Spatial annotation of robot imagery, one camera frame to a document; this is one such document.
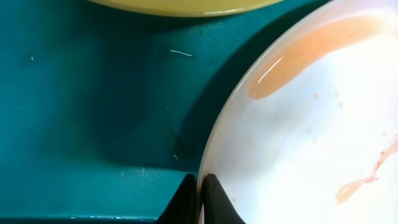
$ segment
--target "teal surface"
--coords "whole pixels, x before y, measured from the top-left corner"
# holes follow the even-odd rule
[[[325,1],[177,19],[0,2],[0,217],[159,217],[255,59]]]

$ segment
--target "white plate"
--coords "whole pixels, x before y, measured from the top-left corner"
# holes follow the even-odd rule
[[[198,178],[216,174],[246,223],[397,223],[398,1],[335,0],[276,40],[239,82]]]

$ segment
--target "plate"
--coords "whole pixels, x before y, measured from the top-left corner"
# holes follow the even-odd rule
[[[218,116],[198,178],[246,223],[396,223],[398,3],[336,0],[277,39]]]
[[[159,16],[208,17],[250,11],[281,0],[90,0],[105,6]]]

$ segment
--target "orange sauce stain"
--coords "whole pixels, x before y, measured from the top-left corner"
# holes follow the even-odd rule
[[[371,173],[365,179],[355,180],[342,186],[336,193],[335,198],[338,203],[343,203],[348,200],[363,184],[373,182],[377,180],[376,171],[379,169],[381,164],[392,154],[398,152],[398,135],[396,135],[387,149],[380,152],[379,160],[375,163]]]
[[[271,95],[305,68],[326,54],[378,33],[381,20],[374,16],[354,16],[321,26],[273,57],[249,87],[249,96],[261,99]]]

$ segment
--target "sauce smear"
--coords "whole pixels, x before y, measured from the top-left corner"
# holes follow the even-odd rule
[[[291,81],[326,54],[355,44],[378,33],[381,20],[375,16],[354,16],[321,26],[293,41],[258,74],[249,87],[249,96],[261,99]]]
[[[371,173],[365,178],[365,179],[359,179],[355,180],[351,183],[348,183],[344,186],[342,186],[336,193],[335,198],[338,203],[343,203],[351,195],[355,193],[363,184],[370,183],[372,181],[377,180],[376,177],[376,171],[379,169],[381,164],[392,154],[395,152],[398,152],[398,135],[394,137],[394,139],[390,142],[390,144],[387,146],[387,149],[380,152],[380,158],[379,160],[375,163],[375,165],[372,168]]]

